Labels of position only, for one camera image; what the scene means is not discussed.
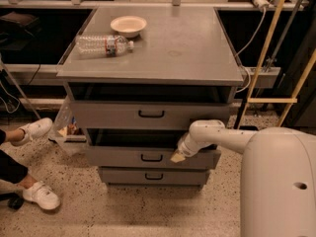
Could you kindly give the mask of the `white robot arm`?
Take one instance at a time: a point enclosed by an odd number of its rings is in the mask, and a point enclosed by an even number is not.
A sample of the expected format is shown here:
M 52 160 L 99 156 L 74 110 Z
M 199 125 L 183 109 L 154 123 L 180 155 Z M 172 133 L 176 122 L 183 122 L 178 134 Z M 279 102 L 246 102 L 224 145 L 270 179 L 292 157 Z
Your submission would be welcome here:
M 229 129 L 193 122 L 171 156 L 175 163 L 209 145 L 242 155 L 241 237 L 316 237 L 316 136 L 286 127 Z

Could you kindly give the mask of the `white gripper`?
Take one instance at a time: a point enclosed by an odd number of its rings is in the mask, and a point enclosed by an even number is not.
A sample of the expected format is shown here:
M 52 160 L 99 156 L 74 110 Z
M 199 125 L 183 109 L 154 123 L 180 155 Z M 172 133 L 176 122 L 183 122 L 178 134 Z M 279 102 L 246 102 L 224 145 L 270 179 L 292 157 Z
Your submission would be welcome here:
M 201 149 L 201 145 L 196 142 L 188 132 L 180 138 L 177 146 L 177 150 L 170 158 L 170 160 L 174 163 L 179 163 L 185 161 L 188 157 L 193 157 Z

